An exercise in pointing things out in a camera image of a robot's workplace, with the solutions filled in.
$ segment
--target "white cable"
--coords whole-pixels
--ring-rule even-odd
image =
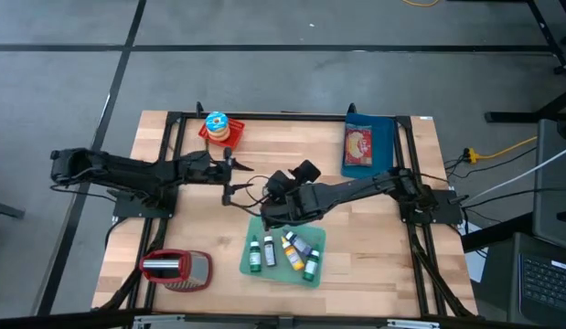
[[[498,184],[498,185],[496,185],[496,186],[494,186],[494,187],[492,187],[492,188],[488,188],[486,191],[484,191],[484,192],[478,194],[477,196],[470,197],[468,200],[466,200],[466,201],[462,204],[462,207],[464,207],[465,205],[467,205],[467,204],[470,203],[471,201],[474,201],[474,200],[476,200],[477,198],[483,196],[484,194],[490,193],[490,192],[494,191],[495,189],[499,189],[499,188],[502,187],[502,186],[505,186],[505,185],[508,185],[508,184],[510,184],[510,183],[512,183],[512,182],[514,182],[514,181],[517,181],[517,180],[519,180],[520,178],[522,178],[522,177],[524,177],[524,176],[526,176],[526,175],[528,175],[528,174],[530,174],[530,173],[534,173],[535,171],[539,170],[540,168],[544,167],[545,165],[548,165],[548,164],[550,164],[551,162],[555,161],[556,159],[560,158],[560,157],[563,156],[564,154],[566,154],[566,149],[565,149],[564,151],[560,152],[559,154],[557,154],[557,155],[551,157],[551,159],[545,161],[544,163],[539,164],[539,165],[537,165],[536,167],[534,167],[534,168],[528,170],[526,173],[521,174],[521,175],[518,175],[518,176],[516,176],[516,177],[514,177],[514,178],[512,178],[512,179],[510,179],[510,180],[508,180],[508,181],[506,181],[506,182],[504,182],[504,183],[502,183],[502,184]]]

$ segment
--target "blue ring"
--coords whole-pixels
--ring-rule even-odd
[[[208,115],[206,118],[206,127],[210,132],[215,132],[220,129],[224,129],[228,126],[228,117],[226,114],[218,111],[214,111]]]

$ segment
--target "blue box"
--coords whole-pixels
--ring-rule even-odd
[[[351,178],[364,178],[382,173],[393,167],[394,157],[394,119],[348,113],[346,124],[372,126],[372,166],[345,165],[346,133],[344,128],[344,153],[341,159],[341,175]]]

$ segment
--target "green tray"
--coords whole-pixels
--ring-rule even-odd
[[[304,280],[303,270],[293,270],[291,263],[286,258],[283,250],[283,244],[281,243],[283,229],[291,230],[294,233],[298,234],[299,237],[305,240],[311,247],[318,245],[318,251],[321,256],[319,256],[319,266],[317,267],[317,272],[315,273],[315,278],[313,279],[313,281]],[[326,232],[322,228],[316,228],[309,225],[302,225],[298,227],[289,227],[285,225],[282,228],[271,229],[271,234],[272,241],[274,242],[276,266],[268,267],[266,266],[266,260],[264,259],[265,232],[264,227],[262,226],[262,220],[261,218],[257,217],[252,217],[250,219],[250,224],[248,225],[248,233],[246,234],[246,243],[244,244],[244,252],[242,252],[242,259],[240,260],[240,272],[259,278],[299,284],[309,288],[317,288],[319,286],[319,283],[321,283],[321,270],[323,268],[323,258],[325,256],[326,249]],[[252,236],[254,235],[261,244],[262,270],[260,272],[250,272],[250,242],[252,241]]]

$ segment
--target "laptop keyboard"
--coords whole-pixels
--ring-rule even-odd
[[[566,270],[522,255],[522,296],[566,310]]]

